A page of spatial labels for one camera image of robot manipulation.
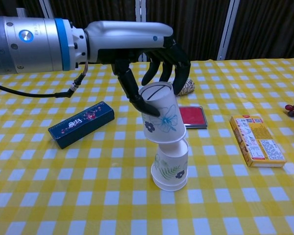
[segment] stacked paper cups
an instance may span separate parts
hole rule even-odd
[[[160,117],[142,114],[146,138],[158,144],[152,178],[163,190],[179,190],[187,183],[188,143],[173,87],[167,82],[155,82],[140,89],[140,95],[160,112]]]

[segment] blue ring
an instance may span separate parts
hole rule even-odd
[[[22,38],[21,34],[22,34],[24,31],[27,31],[27,32],[30,33],[31,38],[30,38],[29,40],[25,40],[24,38]],[[19,38],[20,38],[23,42],[25,42],[25,43],[30,43],[30,42],[32,42],[32,41],[34,40],[34,35],[33,35],[33,33],[30,32],[29,30],[23,29],[23,30],[21,30],[21,31],[19,32]]]
[[[54,21],[57,27],[60,48],[61,48],[62,70],[69,71],[70,70],[70,51],[69,51],[68,38],[65,31],[63,19],[56,18],[54,19]]]

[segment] yellow box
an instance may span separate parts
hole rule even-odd
[[[232,116],[234,135],[248,166],[282,167],[286,160],[261,117]]]

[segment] yellow checkered tablecloth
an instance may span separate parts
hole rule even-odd
[[[141,81],[147,63],[132,69]],[[66,91],[81,70],[0,83]],[[0,234],[294,234],[294,120],[283,111],[294,104],[294,59],[195,61],[190,78],[195,92],[178,102],[203,106],[208,129],[188,130],[189,179],[177,192],[153,183],[157,145],[110,66],[90,66],[71,99],[0,91]],[[102,100],[116,119],[61,150],[48,127]],[[238,114],[264,119],[283,168],[246,166],[229,124]]]

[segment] snack box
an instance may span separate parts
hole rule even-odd
[[[50,127],[48,131],[63,149],[113,119],[113,109],[102,101]]]
[[[282,167],[286,160],[261,117],[232,116],[234,135],[248,166]]]

